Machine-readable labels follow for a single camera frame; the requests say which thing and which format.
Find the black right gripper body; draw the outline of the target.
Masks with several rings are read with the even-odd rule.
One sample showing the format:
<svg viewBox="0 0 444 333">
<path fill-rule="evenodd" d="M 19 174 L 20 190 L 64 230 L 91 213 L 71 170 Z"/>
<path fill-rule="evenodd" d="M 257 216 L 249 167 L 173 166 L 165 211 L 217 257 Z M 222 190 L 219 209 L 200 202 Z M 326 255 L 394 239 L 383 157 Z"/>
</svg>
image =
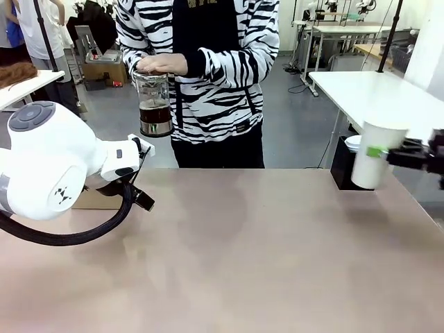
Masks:
<svg viewBox="0 0 444 333">
<path fill-rule="evenodd" d="M 422 169 L 444 176 L 444 129 L 434 129 L 427 144 L 423 144 L 425 162 Z"/>
</svg>

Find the tall white paper cup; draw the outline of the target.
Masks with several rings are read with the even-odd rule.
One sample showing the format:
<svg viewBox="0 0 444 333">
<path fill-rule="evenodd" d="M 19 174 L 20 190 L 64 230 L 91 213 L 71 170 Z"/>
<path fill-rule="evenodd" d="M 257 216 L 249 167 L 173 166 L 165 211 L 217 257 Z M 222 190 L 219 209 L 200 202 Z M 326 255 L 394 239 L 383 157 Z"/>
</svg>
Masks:
<svg viewBox="0 0 444 333">
<path fill-rule="evenodd" d="M 365 120 L 351 181 L 364 189 L 378 188 L 389 168 L 386 155 L 390 149 L 400 147 L 407 132 L 405 123 L 371 118 Z"/>
</svg>

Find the glass French press with coffee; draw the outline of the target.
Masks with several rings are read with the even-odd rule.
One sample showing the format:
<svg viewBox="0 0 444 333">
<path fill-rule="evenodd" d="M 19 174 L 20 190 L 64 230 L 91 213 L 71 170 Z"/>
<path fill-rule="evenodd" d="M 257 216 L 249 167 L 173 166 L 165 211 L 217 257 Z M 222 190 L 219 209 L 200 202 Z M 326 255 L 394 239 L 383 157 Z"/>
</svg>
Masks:
<svg viewBox="0 0 444 333">
<path fill-rule="evenodd" d="M 166 137 L 173 132 L 166 74 L 133 73 L 139 97 L 140 132 L 147 137 Z"/>
</svg>

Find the person's left hand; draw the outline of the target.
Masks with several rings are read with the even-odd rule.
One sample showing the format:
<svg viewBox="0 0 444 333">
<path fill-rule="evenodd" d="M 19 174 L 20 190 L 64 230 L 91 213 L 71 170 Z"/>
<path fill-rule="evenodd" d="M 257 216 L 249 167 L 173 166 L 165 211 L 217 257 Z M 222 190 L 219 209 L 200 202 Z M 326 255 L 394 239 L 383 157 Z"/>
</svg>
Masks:
<svg viewBox="0 0 444 333">
<path fill-rule="evenodd" d="M 169 73 L 185 76 L 188 65 L 185 56 L 181 53 L 165 53 L 154 55 L 149 58 L 145 69 L 149 72 Z"/>
</svg>

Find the stack of white lids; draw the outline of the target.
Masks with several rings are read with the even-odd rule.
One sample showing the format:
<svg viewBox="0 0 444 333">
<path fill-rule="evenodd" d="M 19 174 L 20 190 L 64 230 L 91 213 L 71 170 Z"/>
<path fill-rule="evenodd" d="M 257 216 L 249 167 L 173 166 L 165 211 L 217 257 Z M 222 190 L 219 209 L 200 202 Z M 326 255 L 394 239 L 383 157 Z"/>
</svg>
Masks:
<svg viewBox="0 0 444 333">
<path fill-rule="evenodd" d="M 350 137 L 347 137 L 344 141 L 345 145 L 349 149 L 349 151 L 357 152 L 360 147 L 361 143 L 361 135 L 353 135 Z"/>
</svg>

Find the black lid holder box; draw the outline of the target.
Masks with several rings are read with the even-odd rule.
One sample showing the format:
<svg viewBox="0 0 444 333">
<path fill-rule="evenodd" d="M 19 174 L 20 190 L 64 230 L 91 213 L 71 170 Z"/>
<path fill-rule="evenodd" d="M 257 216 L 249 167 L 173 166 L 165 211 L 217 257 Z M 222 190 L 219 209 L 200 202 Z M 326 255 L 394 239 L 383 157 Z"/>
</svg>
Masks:
<svg viewBox="0 0 444 333">
<path fill-rule="evenodd" d="M 339 190 L 343 191 L 369 191 L 357 186 L 351 181 L 351 175 L 357 153 L 347 147 L 346 136 L 340 136 L 336 146 L 330 173 Z"/>
</svg>

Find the large white side table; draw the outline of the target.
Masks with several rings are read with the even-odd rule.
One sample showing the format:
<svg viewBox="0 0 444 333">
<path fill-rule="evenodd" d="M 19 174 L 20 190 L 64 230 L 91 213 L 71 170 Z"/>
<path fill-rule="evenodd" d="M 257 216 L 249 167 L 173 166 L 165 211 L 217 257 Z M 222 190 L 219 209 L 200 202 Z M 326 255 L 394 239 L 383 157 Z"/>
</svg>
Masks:
<svg viewBox="0 0 444 333">
<path fill-rule="evenodd" d="M 358 133 L 368 117 L 405 123 L 407 137 L 424 142 L 433 129 L 444 129 L 444 102 L 389 72 L 313 71 L 309 77 L 339 109 L 324 160 L 326 168 L 346 119 Z"/>
</svg>

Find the wooden top background table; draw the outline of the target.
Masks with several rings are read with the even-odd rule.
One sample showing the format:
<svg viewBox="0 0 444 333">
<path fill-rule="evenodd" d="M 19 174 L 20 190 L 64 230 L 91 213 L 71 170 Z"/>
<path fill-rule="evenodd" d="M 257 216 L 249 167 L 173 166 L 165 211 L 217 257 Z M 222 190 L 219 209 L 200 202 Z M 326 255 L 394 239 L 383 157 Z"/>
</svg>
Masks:
<svg viewBox="0 0 444 333">
<path fill-rule="evenodd" d="M 353 50 L 364 55 L 363 67 L 378 67 L 384 53 L 381 44 L 355 44 Z"/>
</svg>

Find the brown cardboard box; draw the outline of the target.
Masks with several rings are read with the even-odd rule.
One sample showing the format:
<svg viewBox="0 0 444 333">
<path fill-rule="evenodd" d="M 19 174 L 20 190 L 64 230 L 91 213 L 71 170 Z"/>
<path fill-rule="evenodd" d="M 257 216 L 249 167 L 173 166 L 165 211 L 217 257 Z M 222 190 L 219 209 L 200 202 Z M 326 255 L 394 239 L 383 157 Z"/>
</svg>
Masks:
<svg viewBox="0 0 444 333">
<path fill-rule="evenodd" d="M 110 49 L 104 54 L 96 49 L 89 50 L 85 56 L 85 63 L 82 64 L 82 70 L 86 80 L 104 80 L 107 86 L 128 83 L 122 52 L 118 50 Z"/>
</svg>

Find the person in zebra striped hoodie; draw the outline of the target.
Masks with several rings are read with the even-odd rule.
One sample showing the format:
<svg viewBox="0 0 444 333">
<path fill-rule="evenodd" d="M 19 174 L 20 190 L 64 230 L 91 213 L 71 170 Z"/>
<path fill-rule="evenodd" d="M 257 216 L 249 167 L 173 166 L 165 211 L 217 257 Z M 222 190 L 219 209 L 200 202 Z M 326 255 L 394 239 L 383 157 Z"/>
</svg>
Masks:
<svg viewBox="0 0 444 333">
<path fill-rule="evenodd" d="M 215 85 L 204 77 L 199 49 L 238 51 L 246 37 L 280 38 L 279 5 L 280 0 L 118 0 L 116 18 L 132 17 L 142 25 L 152 56 L 181 53 L 187 60 L 185 76 L 148 73 L 169 77 L 171 147 L 179 167 L 264 167 L 262 82 L 246 88 Z"/>
</svg>

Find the small white table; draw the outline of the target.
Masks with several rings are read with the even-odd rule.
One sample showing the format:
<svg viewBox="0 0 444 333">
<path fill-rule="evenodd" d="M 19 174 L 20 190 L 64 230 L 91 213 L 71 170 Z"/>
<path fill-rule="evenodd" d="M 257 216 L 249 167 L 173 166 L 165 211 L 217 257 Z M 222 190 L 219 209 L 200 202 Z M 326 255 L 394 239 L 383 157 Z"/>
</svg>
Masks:
<svg viewBox="0 0 444 333">
<path fill-rule="evenodd" d="M 0 112 L 13 110 L 12 105 L 21 100 L 31 103 L 33 92 L 64 75 L 64 71 L 38 70 L 36 77 L 0 89 Z"/>
</svg>

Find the grey chair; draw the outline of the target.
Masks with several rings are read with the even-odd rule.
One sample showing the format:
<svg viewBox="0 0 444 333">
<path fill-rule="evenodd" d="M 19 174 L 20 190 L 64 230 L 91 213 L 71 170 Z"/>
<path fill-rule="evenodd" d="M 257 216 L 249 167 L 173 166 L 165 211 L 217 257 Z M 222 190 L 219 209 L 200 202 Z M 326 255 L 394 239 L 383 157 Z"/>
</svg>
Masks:
<svg viewBox="0 0 444 333">
<path fill-rule="evenodd" d="M 78 36 L 76 46 L 80 56 L 83 78 L 87 80 L 104 80 L 103 72 L 99 67 L 99 61 L 102 60 L 103 52 L 96 43 L 90 27 L 88 25 L 77 25 L 75 30 Z"/>
</svg>

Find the black jacket hanging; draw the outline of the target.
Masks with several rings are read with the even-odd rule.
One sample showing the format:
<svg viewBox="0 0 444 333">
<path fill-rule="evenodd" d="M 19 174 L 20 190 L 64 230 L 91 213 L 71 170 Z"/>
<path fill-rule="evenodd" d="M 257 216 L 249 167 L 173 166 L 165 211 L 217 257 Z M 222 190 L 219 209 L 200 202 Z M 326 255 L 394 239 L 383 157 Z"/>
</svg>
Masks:
<svg viewBox="0 0 444 333">
<path fill-rule="evenodd" d="M 70 17 L 67 22 L 71 39 L 74 42 L 79 39 L 76 26 L 89 26 L 97 47 L 101 53 L 105 53 L 114 46 L 117 39 L 115 20 L 95 1 L 86 0 L 79 3 L 79 6 L 77 16 Z"/>
</svg>

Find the bystander in white shirt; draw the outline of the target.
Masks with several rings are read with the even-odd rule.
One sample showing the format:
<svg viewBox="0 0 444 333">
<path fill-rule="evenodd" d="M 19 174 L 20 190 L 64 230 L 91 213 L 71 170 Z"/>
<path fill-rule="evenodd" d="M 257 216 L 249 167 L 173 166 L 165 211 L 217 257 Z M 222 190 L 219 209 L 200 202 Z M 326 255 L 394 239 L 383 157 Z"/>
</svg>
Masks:
<svg viewBox="0 0 444 333">
<path fill-rule="evenodd" d="M 57 67 L 63 77 L 45 87 L 51 101 L 80 115 L 75 87 L 64 52 L 61 28 L 65 25 L 65 6 L 61 0 L 11 0 L 24 35 L 31 61 L 39 70 Z"/>
</svg>

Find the bystander in blue top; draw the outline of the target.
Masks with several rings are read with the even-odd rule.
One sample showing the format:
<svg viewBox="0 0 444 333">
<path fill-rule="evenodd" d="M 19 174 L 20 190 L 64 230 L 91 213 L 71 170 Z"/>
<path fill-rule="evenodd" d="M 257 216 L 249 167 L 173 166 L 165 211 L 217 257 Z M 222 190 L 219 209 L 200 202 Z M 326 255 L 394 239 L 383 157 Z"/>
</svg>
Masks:
<svg viewBox="0 0 444 333">
<path fill-rule="evenodd" d="M 13 65 L 16 62 L 27 61 L 28 54 L 21 28 L 15 16 L 15 9 L 0 0 L 0 67 Z"/>
</svg>

